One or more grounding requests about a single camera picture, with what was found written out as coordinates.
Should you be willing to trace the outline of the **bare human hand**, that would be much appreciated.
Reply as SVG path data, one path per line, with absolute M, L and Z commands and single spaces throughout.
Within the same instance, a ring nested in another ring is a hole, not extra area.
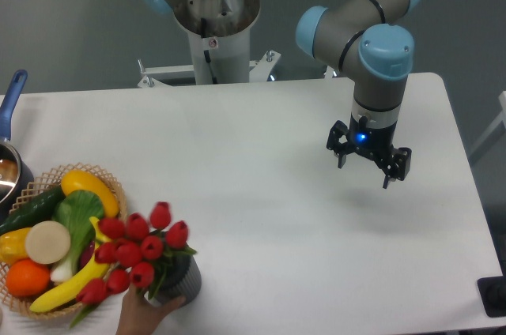
M 123 297 L 116 335 L 150 335 L 173 311 L 186 302 L 181 295 L 159 307 L 153 306 L 131 285 Z

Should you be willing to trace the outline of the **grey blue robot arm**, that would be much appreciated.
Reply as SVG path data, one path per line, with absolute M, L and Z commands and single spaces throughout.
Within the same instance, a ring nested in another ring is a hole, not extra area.
M 250 30 L 259 0 L 143 0 L 170 13 L 187 33 L 200 85 L 250 79 Z M 392 140 L 413 67 L 414 41 L 397 20 L 420 0 L 349 0 L 337 9 L 314 6 L 296 27 L 307 55 L 354 83 L 351 118 L 330 129 L 327 148 L 344 164 L 349 154 L 373 161 L 386 182 L 409 173 L 411 151 Z

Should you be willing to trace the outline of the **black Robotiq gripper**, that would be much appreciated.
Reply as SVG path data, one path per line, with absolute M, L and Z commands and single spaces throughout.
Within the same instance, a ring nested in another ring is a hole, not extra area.
M 396 125 L 371 128 L 367 119 L 351 117 L 348 128 L 338 120 L 330 128 L 326 147 L 338 158 L 339 169 L 353 153 L 373 161 L 385 174 L 383 188 L 387 189 L 390 182 L 404 181 L 410 171 L 412 149 L 392 145 Z

